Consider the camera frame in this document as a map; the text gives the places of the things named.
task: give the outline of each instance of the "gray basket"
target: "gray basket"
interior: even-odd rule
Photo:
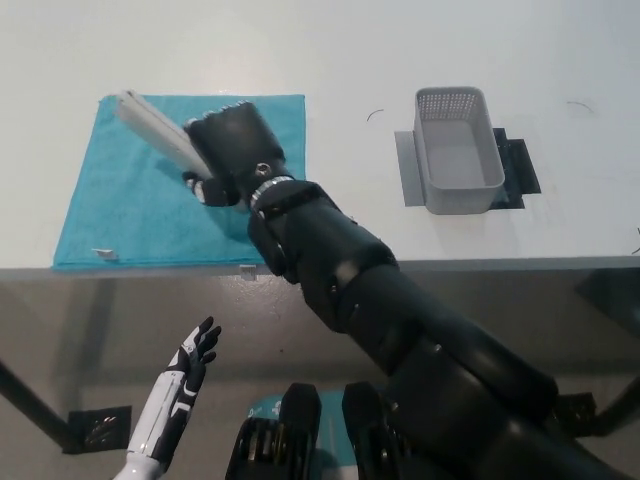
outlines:
[[[504,170],[482,92],[473,87],[418,91],[414,137],[429,211],[486,212],[504,183]]]

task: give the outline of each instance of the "blue towel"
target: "blue towel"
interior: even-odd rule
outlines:
[[[177,125],[253,102],[280,141],[289,171],[305,178],[303,95],[145,98]],[[247,236],[248,214],[199,204],[179,168],[130,131],[115,106],[114,96],[100,101],[53,269],[263,263]],[[113,250],[117,259],[92,249]]]

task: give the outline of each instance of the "robotic arm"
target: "robotic arm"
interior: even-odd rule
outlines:
[[[156,380],[142,410],[127,452],[127,463],[115,480],[156,480],[171,465],[182,432],[216,354],[220,326],[207,318],[182,343]]]
[[[250,207],[249,237],[269,269],[388,375],[387,421],[424,456],[464,479],[628,478],[545,428],[552,378],[418,288],[319,185],[294,179],[252,104],[185,130],[214,174],[187,174],[187,185],[207,205]]]

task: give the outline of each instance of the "floor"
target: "floor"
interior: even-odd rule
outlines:
[[[429,273],[414,279],[598,404],[640,372],[640,340],[573,293],[588,272]],[[293,381],[336,388],[381,380],[281,279],[58,280],[0,285],[0,356],[63,413],[132,405],[205,316],[223,326],[218,359],[166,478],[219,479],[248,405]],[[122,451],[69,457],[0,399],[0,480],[111,479]],[[640,422],[585,445],[640,478]]]

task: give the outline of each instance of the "white and black robotic hand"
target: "white and black robotic hand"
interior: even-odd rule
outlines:
[[[184,432],[207,364],[216,358],[220,326],[213,317],[202,322],[182,343],[156,380],[131,436],[127,463],[114,480],[155,480],[169,468]]]

